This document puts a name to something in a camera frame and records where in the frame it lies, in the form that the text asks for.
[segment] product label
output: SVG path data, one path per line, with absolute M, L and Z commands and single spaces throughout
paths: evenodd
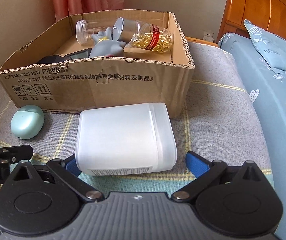
M 145 49 L 148 49 L 148 50 L 153 49 L 157 45 L 157 42 L 159 41 L 159 38 L 160 38 L 160 29 L 159 29 L 159 27 L 157 27 L 154 24 L 151 24 L 151 25 L 153 27 L 153 36 L 152 36 L 150 44 L 145 48 Z
M 89 170 L 96 176 L 111 176 L 111 175 L 132 175 L 147 173 L 152 167 L 143 167 L 135 169 L 115 169 L 115 170 Z

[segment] silver bottle cap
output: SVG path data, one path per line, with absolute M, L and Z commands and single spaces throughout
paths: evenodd
M 137 31 L 137 23 L 122 17 L 118 18 L 113 27 L 113 40 L 129 43 Z

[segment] fragile symbol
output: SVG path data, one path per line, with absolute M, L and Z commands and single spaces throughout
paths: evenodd
M 32 85 L 23 85 L 22 87 L 28 96 L 37 96 L 37 93 Z
M 52 95 L 46 84 L 35 84 L 34 87 L 36 88 L 36 90 L 40 94 L 40 96 Z
M 18 96 L 25 96 L 26 95 L 20 86 L 12 86 L 12 88 Z

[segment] blue pillow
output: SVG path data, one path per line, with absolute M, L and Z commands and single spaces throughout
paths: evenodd
M 286 40 L 253 25 L 248 20 L 244 20 L 244 25 L 254 47 L 272 70 L 277 74 L 286 73 Z

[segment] red label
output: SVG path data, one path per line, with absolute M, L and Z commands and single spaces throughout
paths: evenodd
M 153 36 L 152 36 L 150 44 L 145 48 L 145 49 L 148 49 L 148 50 L 153 49 L 157 45 L 157 42 L 159 41 L 159 38 L 160 38 L 160 29 L 159 29 L 159 27 L 157 27 L 154 24 L 151 24 L 151 25 L 153 27 Z

